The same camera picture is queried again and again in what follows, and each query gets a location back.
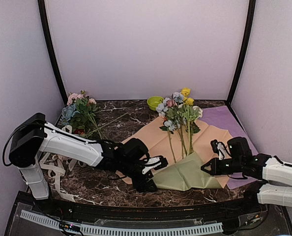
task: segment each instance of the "black metal post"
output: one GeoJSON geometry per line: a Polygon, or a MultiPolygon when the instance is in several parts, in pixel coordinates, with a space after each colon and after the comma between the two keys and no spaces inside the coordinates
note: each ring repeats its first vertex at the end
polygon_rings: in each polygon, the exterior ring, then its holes
{"type": "Polygon", "coordinates": [[[231,88],[230,88],[228,98],[227,98],[227,103],[229,105],[231,105],[231,103],[233,101],[234,93],[235,93],[236,87],[238,86],[238,82],[239,82],[239,78],[241,75],[246,51],[248,48],[251,29],[252,29],[252,22],[253,22],[253,17],[254,17],[254,11],[255,11],[255,4],[256,4],[256,0],[249,1],[249,9],[248,9],[248,14],[247,14],[247,18],[246,18],[246,24],[245,24],[244,35],[243,35],[241,50],[240,50],[240,54],[239,54],[239,59],[238,59],[237,65],[236,65],[233,82],[231,84],[231,88]]]}
{"type": "Polygon", "coordinates": [[[41,24],[42,24],[42,28],[43,28],[43,34],[44,34],[44,38],[46,40],[52,69],[53,69],[54,76],[55,76],[57,84],[58,84],[58,89],[59,89],[59,92],[61,94],[62,100],[63,100],[64,104],[66,104],[67,103],[67,94],[66,94],[66,90],[64,88],[61,74],[59,72],[58,62],[57,62],[57,58],[56,58],[56,55],[54,52],[54,47],[53,47],[53,43],[52,43],[52,39],[51,39],[49,22],[48,22],[48,18],[47,18],[47,11],[46,11],[46,6],[45,6],[44,0],[38,0],[38,5],[39,5],[41,24]]]}

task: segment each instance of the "green wrapping paper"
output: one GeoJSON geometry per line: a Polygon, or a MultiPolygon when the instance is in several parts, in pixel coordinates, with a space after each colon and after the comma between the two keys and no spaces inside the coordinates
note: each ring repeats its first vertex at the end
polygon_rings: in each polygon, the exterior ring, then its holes
{"type": "Polygon", "coordinates": [[[204,162],[196,152],[158,172],[153,180],[158,188],[186,191],[190,188],[222,188],[219,181],[201,171],[204,162]]]}

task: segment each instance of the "marble table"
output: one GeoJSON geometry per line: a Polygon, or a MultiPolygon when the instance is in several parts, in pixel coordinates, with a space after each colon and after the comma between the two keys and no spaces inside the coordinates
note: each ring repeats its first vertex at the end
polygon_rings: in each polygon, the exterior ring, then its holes
{"type": "MultiPolygon", "coordinates": [[[[128,101],[98,101],[100,107],[97,117],[99,126],[128,113],[121,119],[102,128],[108,139],[121,142],[150,123],[157,116],[157,112],[149,109],[144,100],[128,101]]],[[[195,101],[201,108],[224,106],[223,101],[195,101]]],[[[190,189],[188,191],[158,190],[154,193],[138,193],[132,185],[122,180],[109,180],[111,172],[93,167],[81,168],[75,166],[73,171],[66,171],[61,178],[61,188],[73,194],[76,202],[112,207],[180,207],[214,202],[223,202],[243,197],[248,185],[229,190],[224,189],[190,189]]],[[[61,199],[54,189],[54,180],[49,178],[47,171],[44,175],[50,183],[53,197],[61,199]]]]}

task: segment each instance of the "robotic arm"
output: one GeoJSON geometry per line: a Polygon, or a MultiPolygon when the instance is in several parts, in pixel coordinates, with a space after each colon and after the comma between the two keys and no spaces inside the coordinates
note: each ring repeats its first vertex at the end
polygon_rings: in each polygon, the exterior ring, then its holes
{"type": "Polygon", "coordinates": [[[257,190],[257,200],[260,204],[275,204],[292,207],[292,164],[281,161],[277,156],[258,154],[253,156],[245,138],[236,137],[227,142],[230,156],[223,159],[226,154],[220,149],[217,140],[211,142],[215,153],[222,153],[221,158],[213,158],[201,170],[212,176],[231,175],[242,173],[242,175],[257,178],[259,180],[276,181],[285,186],[264,184],[257,190]]]}
{"type": "Polygon", "coordinates": [[[36,200],[49,197],[49,187],[38,163],[41,152],[60,154],[102,170],[120,171],[132,178],[133,187],[139,192],[156,191],[151,169],[168,165],[163,156],[151,158],[139,139],[130,139],[125,144],[83,139],[46,122],[41,113],[17,127],[12,136],[9,160],[20,170],[36,200]]]}

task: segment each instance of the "white vent strip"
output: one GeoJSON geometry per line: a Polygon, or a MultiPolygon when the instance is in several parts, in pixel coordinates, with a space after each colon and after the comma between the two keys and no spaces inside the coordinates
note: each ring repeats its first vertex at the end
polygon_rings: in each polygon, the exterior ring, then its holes
{"type": "MultiPolygon", "coordinates": [[[[22,210],[21,218],[58,230],[58,222],[44,215],[22,210]]],[[[119,229],[76,224],[87,236],[200,236],[223,232],[222,223],[174,229],[119,229]]]]}

